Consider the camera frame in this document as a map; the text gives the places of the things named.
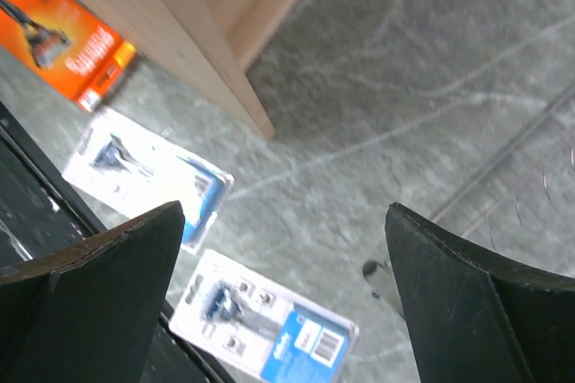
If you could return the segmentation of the wooden two-tier shelf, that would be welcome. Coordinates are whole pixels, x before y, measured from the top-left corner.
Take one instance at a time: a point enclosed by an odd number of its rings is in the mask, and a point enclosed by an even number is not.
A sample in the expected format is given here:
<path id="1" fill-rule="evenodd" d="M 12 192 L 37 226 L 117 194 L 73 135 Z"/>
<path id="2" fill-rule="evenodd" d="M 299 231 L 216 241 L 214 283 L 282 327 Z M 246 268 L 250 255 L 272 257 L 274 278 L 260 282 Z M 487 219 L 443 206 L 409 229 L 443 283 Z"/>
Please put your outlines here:
<path id="1" fill-rule="evenodd" d="M 274 136 L 246 71 L 297 0 L 81 1 L 236 122 Z"/>

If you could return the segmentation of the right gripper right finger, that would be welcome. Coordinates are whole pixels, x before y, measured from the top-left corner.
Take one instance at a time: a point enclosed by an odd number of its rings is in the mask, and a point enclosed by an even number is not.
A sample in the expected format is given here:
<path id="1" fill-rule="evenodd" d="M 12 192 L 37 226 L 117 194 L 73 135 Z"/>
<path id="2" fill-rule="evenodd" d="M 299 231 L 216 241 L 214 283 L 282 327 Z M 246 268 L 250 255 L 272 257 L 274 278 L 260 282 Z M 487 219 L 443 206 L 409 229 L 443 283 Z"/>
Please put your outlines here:
<path id="1" fill-rule="evenodd" d="M 385 235 L 421 381 L 574 380 L 572 278 L 497 254 L 398 202 Z"/>

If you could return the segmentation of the blue razor blister pack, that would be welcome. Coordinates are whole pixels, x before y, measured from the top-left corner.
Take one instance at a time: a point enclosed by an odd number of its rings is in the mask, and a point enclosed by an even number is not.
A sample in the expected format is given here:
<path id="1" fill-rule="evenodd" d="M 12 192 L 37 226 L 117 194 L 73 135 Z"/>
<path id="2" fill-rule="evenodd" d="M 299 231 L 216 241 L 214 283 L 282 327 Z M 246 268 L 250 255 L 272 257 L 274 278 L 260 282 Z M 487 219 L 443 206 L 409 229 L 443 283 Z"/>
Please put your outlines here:
<path id="1" fill-rule="evenodd" d="M 197 254 L 234 177 L 111 108 L 93 116 L 62 176 L 127 218 L 169 201 L 185 217 L 181 248 Z"/>
<path id="2" fill-rule="evenodd" d="M 335 382 L 359 335 L 348 318 L 211 249 L 169 328 L 261 382 Z"/>

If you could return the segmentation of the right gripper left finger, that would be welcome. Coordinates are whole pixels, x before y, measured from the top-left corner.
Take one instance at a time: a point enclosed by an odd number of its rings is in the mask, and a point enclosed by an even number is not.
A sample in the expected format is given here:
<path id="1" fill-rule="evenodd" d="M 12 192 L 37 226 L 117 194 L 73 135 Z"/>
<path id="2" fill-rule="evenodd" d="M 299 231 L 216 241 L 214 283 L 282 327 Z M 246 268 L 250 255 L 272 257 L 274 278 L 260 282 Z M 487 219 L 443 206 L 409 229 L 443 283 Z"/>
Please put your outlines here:
<path id="1" fill-rule="evenodd" d="M 178 201 L 1 270 L 3 382 L 138 382 L 181 246 Z"/>

